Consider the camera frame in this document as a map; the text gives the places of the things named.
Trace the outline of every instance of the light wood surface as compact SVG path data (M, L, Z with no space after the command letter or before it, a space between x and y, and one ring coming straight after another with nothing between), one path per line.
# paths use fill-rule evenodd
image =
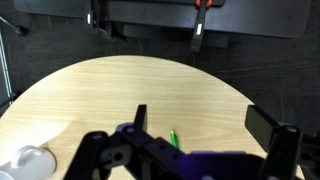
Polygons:
M244 127L252 102L221 80L195 68L141 56L114 56L61 69L27 90L0 120L0 164L25 145L43 146L57 159L51 179L62 179L82 137L113 134L148 105L148 133L181 149L265 153ZM110 179L133 179L115 168Z

